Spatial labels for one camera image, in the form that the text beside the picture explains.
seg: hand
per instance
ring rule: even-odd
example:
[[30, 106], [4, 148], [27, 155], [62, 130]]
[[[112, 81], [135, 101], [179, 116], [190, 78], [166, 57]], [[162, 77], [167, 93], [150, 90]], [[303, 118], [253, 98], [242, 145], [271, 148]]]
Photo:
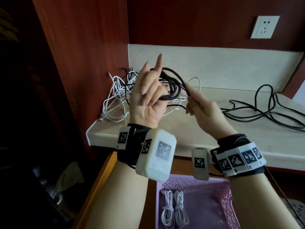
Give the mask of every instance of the hand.
[[210, 134], [215, 140], [237, 134], [238, 132], [227, 122], [217, 103], [187, 84], [190, 96], [186, 106], [186, 113], [195, 115], [199, 127]]
[[157, 59], [154, 70], [146, 63], [140, 71], [130, 96], [130, 123], [157, 128], [168, 101], [159, 100], [167, 90], [159, 82], [162, 71], [162, 55]]

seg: black and white square marker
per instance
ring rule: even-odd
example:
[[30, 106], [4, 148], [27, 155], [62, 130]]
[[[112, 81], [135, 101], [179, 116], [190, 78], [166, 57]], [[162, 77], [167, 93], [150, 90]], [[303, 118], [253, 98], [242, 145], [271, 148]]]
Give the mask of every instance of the black and white square marker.
[[257, 159], [255, 158], [254, 154], [252, 153], [252, 150], [247, 150], [245, 152], [242, 152], [242, 155], [246, 161], [247, 164], [250, 164], [252, 162], [256, 162]]
[[218, 161], [223, 171], [232, 169], [227, 158]]
[[239, 154], [228, 156], [228, 159], [233, 167], [244, 165], [242, 157]]
[[141, 154], [147, 154], [148, 153], [151, 142], [152, 142], [151, 139], [145, 140], [142, 151], [141, 151]]
[[128, 132], [120, 132], [118, 143], [125, 144], [126, 140], [127, 140], [127, 135], [128, 135]]
[[170, 145], [160, 141], [159, 145], [158, 145], [156, 156], [168, 161], [168, 159], [170, 157], [170, 149], [171, 149]]
[[257, 159], [261, 159], [262, 158], [262, 155], [261, 155], [261, 153], [260, 153], [260, 151], [258, 150], [257, 147], [253, 148], [253, 152], [255, 153]]
[[196, 168], [206, 168], [204, 165], [204, 158], [195, 158], [195, 167]]

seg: purple basket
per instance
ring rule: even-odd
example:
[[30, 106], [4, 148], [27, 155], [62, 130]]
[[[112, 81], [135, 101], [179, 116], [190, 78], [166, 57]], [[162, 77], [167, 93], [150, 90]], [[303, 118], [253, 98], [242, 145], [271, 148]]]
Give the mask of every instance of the purple basket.
[[189, 217], [189, 224], [183, 229], [240, 229], [232, 206], [232, 194], [229, 181], [222, 178], [210, 178], [209, 181], [196, 180], [193, 176], [171, 174], [165, 183], [157, 182], [156, 225], [165, 228], [161, 213], [165, 196], [161, 190], [183, 191], [183, 211]]

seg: white wall socket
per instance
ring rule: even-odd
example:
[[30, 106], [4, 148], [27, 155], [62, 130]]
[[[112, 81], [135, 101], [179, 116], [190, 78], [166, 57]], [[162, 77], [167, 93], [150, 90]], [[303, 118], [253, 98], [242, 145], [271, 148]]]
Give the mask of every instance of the white wall socket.
[[280, 16], [258, 16], [251, 38], [271, 38]]

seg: orange wooden edge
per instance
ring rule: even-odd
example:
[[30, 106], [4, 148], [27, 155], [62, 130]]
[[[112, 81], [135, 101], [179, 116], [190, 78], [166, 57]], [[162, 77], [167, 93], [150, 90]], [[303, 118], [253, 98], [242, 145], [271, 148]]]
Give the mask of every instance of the orange wooden edge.
[[83, 229], [86, 225], [86, 222], [89, 218], [89, 214], [93, 207], [94, 202], [96, 201], [98, 193], [103, 188], [107, 178], [109, 177], [114, 165], [116, 164], [117, 156], [116, 152], [109, 153], [106, 158], [104, 165], [102, 166], [81, 210], [79, 211], [76, 219], [71, 227], [71, 229]]

